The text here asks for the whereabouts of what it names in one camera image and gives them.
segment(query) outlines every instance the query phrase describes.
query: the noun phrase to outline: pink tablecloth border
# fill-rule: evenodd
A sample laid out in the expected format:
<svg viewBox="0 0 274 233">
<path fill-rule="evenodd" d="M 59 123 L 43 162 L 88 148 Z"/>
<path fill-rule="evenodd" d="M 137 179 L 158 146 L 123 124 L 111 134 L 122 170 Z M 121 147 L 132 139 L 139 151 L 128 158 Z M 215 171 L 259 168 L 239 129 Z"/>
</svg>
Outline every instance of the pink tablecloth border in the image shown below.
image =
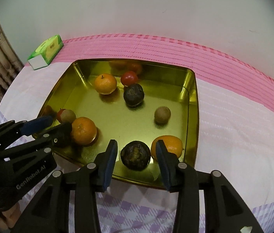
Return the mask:
<svg viewBox="0 0 274 233">
<path fill-rule="evenodd" d="M 192 69 L 196 77 L 231 90 L 274 112 L 274 79 L 215 49 L 172 38 L 103 34 L 64 40 L 55 62 L 92 58 L 150 60 Z"/>
</svg>

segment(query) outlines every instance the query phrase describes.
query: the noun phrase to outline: black round fruit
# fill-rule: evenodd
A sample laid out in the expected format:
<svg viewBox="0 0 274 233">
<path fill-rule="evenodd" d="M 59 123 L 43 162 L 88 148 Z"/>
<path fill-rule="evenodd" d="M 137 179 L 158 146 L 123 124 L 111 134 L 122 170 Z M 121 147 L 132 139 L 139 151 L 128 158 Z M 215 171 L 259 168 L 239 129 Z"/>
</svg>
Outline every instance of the black round fruit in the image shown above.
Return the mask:
<svg viewBox="0 0 274 233">
<path fill-rule="evenodd" d="M 125 89 L 123 97 L 128 106 L 136 107 L 144 100 L 144 90 L 141 85 L 132 84 Z"/>
<path fill-rule="evenodd" d="M 121 150 L 122 163 L 131 170 L 141 171 L 151 159 L 149 147 L 141 141 L 132 141 Z"/>
</svg>

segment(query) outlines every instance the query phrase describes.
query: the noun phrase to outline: metal tray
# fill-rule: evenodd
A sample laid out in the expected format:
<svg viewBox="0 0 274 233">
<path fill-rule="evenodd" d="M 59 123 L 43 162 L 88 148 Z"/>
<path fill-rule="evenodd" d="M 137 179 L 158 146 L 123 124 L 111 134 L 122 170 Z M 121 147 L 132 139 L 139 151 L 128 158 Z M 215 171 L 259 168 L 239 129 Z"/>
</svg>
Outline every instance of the metal tray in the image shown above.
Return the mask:
<svg viewBox="0 0 274 233">
<path fill-rule="evenodd" d="M 143 72 L 138 82 L 144 89 L 144 103 L 136 108 L 128 108 L 123 99 L 121 75 L 126 71 L 123 64 L 142 65 Z M 110 73 L 118 81 L 118 89 L 111 95 L 99 95 L 92 84 L 102 73 Z M 54 152 L 79 166 L 92 162 L 96 155 L 105 151 L 109 140 L 118 142 L 113 178 L 133 184 L 163 189 L 158 163 L 151 159 L 143 171 L 134 171 L 123 165 L 120 159 L 121 149 L 131 141 L 139 140 L 149 148 L 152 141 L 161 135 L 179 137 L 184 146 L 180 161 L 194 166 L 198 131 L 199 108 L 195 74 L 183 67 L 162 63 L 122 60 L 122 59 L 89 59 L 72 63 L 58 80 L 47 97 L 38 116 L 46 106 L 54 111 L 61 108 L 72 109 L 77 117 L 88 117 L 98 129 L 97 141 L 86 147 L 56 149 Z M 160 106 L 171 110 L 167 125 L 158 126 L 154 122 L 154 112 Z"/>
</svg>

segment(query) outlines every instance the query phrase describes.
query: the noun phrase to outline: tablecloth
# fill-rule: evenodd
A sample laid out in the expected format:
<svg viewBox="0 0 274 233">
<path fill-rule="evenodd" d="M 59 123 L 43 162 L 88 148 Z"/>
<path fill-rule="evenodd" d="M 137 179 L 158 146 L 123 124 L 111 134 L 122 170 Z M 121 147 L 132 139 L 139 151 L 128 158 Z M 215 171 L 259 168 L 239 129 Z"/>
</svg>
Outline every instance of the tablecloth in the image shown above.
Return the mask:
<svg viewBox="0 0 274 233">
<path fill-rule="evenodd" d="M 77 59 L 130 58 L 192 69 L 197 78 L 200 127 L 195 168 L 220 170 L 252 210 L 265 233 L 274 231 L 274 80 L 206 46 L 136 34 L 104 34 L 64 41 L 46 68 L 25 66 L 0 103 L 0 123 L 36 118 L 51 89 Z M 14 144 L 32 140 L 22 137 Z M 77 167 L 56 157 L 63 172 Z M 43 181 L 21 200 L 23 210 Z M 112 180 L 97 193 L 102 232 L 171 232 L 177 193 Z M 70 214 L 74 201 L 71 199 Z M 70 231 L 74 219 L 70 216 Z M 205 232 L 200 192 L 200 233 Z"/>
</svg>

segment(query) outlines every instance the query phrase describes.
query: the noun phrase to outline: green tissue box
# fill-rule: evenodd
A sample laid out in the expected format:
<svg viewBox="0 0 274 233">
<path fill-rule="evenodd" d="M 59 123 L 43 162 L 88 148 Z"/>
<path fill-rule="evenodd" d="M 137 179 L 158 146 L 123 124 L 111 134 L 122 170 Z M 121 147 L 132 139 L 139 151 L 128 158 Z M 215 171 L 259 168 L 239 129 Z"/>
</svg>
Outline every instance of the green tissue box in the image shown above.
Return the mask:
<svg viewBox="0 0 274 233">
<path fill-rule="evenodd" d="M 28 58 L 34 70 L 48 66 L 64 46 L 59 35 L 45 40 Z"/>
</svg>

